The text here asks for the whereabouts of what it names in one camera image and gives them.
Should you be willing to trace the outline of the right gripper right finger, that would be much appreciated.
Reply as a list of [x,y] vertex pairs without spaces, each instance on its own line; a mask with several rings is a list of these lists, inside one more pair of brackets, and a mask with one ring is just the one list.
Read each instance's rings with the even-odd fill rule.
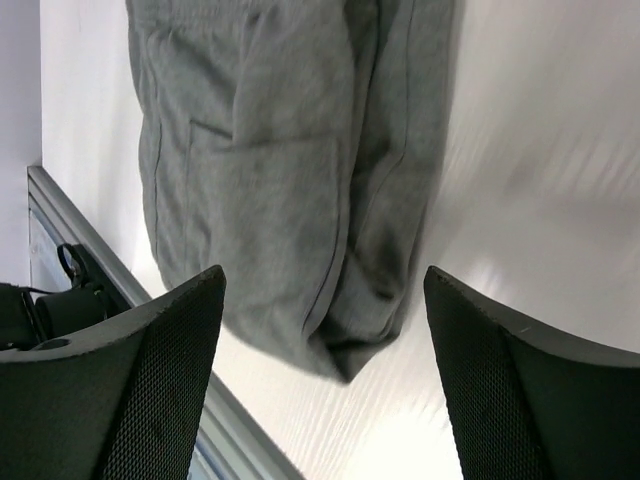
[[430,267],[427,319],[467,479],[635,479],[639,357]]

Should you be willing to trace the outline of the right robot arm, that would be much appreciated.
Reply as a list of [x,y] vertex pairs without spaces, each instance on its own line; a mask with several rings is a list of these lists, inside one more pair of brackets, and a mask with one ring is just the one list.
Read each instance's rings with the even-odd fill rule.
[[[62,292],[1,287],[1,475],[184,479],[226,281],[121,310],[57,250]],[[426,310],[467,479],[635,479],[639,357],[550,327],[437,267]]]

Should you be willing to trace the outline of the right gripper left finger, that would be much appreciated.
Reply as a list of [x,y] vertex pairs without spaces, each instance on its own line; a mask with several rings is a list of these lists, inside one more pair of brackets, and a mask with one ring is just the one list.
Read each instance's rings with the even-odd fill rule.
[[3,478],[96,479],[135,356],[129,345],[112,353],[73,347],[79,332],[2,354]]

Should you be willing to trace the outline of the grey shorts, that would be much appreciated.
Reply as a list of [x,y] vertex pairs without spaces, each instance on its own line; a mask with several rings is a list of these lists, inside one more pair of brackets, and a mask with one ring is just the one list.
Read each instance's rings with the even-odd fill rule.
[[399,306],[449,116],[451,1],[130,1],[139,165],[172,289],[210,266],[223,321],[352,381]]

